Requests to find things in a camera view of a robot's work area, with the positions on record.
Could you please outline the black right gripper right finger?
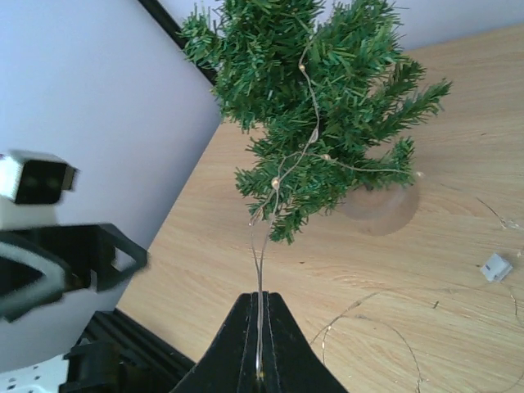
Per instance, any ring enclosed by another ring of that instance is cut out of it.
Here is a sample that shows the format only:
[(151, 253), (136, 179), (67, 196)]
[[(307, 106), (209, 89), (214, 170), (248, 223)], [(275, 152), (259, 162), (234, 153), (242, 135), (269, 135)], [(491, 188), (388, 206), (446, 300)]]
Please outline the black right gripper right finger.
[(320, 362), (286, 302), (277, 292), (262, 297), (258, 379), (263, 392), (345, 392)]

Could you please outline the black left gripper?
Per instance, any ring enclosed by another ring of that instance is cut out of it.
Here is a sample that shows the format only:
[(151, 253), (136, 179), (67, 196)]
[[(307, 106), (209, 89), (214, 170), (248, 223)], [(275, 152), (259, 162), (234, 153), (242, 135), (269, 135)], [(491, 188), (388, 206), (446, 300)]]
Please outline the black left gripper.
[[(118, 252), (130, 262), (116, 266)], [(1, 231), (1, 314), (25, 315), (71, 291), (107, 291), (148, 265), (146, 249), (114, 224)]]

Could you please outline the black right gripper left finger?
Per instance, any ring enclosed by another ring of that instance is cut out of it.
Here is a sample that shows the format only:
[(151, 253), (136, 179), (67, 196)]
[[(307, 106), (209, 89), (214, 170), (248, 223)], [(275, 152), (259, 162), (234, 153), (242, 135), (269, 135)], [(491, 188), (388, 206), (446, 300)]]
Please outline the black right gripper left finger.
[(257, 294), (240, 295), (208, 350), (174, 392), (259, 392), (255, 376), (257, 312)]

